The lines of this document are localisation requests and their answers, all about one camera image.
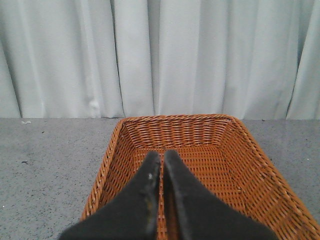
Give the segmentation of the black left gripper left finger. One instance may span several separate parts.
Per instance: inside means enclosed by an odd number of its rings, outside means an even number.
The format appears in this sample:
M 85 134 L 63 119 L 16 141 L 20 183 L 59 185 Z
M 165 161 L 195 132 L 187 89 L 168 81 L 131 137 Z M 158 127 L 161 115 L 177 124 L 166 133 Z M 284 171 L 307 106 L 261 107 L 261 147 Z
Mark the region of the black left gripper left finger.
M 61 233 L 61 240 L 155 240 L 157 238 L 160 156 L 147 153 L 116 197 Z

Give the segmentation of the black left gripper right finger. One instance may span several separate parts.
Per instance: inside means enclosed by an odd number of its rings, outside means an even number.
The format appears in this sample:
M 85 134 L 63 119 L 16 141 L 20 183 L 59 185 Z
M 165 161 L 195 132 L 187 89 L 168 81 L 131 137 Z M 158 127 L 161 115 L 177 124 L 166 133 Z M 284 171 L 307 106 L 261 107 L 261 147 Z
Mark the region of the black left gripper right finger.
M 276 240 L 267 226 L 211 193 L 175 150 L 164 154 L 164 213 L 170 240 Z

